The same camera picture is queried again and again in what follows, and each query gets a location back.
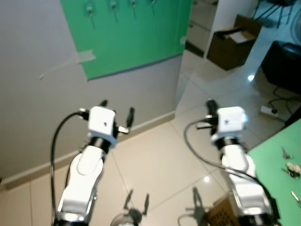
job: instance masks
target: green table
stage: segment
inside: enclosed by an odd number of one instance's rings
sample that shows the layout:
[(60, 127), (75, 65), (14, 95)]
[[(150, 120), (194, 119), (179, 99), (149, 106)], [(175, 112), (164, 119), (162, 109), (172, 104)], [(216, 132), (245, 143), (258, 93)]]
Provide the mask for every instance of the green table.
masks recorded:
[[(282, 147), (294, 159), (282, 157)], [(301, 120), (277, 133), (250, 153), (256, 165), (259, 180), (277, 200), (282, 226), (301, 226), (301, 208), (291, 191), (301, 198), (301, 180), (283, 172), (287, 162), (301, 165)]]

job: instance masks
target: tiled floor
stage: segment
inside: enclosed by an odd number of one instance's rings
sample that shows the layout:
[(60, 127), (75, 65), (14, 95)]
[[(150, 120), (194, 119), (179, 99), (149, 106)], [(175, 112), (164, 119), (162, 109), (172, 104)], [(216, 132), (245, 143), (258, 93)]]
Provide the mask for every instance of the tiled floor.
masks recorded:
[[(262, 104), (273, 98), (275, 86), (261, 69), (262, 59), (273, 40), (289, 40), (279, 30), (263, 28), (246, 62), (225, 72), (210, 61), (185, 51), (176, 94), (176, 118), (117, 145), (107, 157), (105, 173), (98, 186), (99, 198), (91, 226), (109, 226), (118, 214), (127, 213), (124, 204), (133, 189), (129, 208), (144, 210), (147, 194), (149, 209), (142, 226), (200, 226), (207, 208), (228, 191), (219, 170), (199, 162), (183, 141), (185, 125), (206, 114), (204, 103), (213, 97), (221, 106), (242, 106), (248, 115), (243, 139), (251, 149), (279, 131), (283, 123), (258, 114)], [(255, 75), (253, 81), (249, 75)], [(282, 90), (282, 95), (292, 93)], [(291, 108), (299, 105), (292, 103)], [(277, 105), (283, 119), (289, 117), (284, 105)], [(189, 138), (197, 151), (218, 162), (210, 145), (209, 132), (190, 130)], [(57, 202), (63, 190), (67, 168), (56, 173)], [(194, 196), (199, 201), (194, 204)], [(50, 225), (49, 175), (16, 189), (0, 193), (0, 219), (5, 226)]]

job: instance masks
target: gray wall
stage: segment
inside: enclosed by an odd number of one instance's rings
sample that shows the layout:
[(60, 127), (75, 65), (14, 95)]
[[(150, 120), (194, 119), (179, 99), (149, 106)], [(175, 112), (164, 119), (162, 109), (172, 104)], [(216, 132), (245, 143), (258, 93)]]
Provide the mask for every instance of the gray wall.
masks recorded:
[[(174, 110), (181, 56), (89, 82), (80, 65), (38, 79), (74, 53), (59, 0), (0, 0), (0, 177), (48, 162), (56, 126), (79, 107), (106, 98), (123, 124), (133, 106), (134, 125)], [(57, 156), (74, 151), (86, 133), (86, 122), (69, 122)]]

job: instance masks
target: cardboard box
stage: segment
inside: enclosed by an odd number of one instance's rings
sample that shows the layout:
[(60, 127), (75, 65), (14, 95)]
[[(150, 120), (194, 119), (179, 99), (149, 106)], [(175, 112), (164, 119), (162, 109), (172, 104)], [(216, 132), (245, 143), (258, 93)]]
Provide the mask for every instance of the cardboard box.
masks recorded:
[(237, 15), (234, 27), (214, 33), (207, 58), (225, 70), (243, 65), (262, 24)]
[(240, 226), (227, 196), (217, 202), (205, 217), (210, 226)]

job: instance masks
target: green mat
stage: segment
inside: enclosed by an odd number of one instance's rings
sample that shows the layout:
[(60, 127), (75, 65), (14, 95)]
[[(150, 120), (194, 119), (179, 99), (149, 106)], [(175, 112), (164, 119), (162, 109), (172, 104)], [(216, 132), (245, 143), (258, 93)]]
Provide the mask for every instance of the green mat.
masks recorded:
[(147, 65), (184, 50), (192, 0), (61, 0), (88, 79)]
[[(282, 158), (282, 147), (294, 159)], [(301, 226), (301, 208), (291, 191), (301, 198), (301, 180), (284, 173), (285, 164), (291, 162), (301, 165), (301, 120), (266, 140), (250, 153), (256, 165), (259, 180), (276, 198), (282, 226)]]

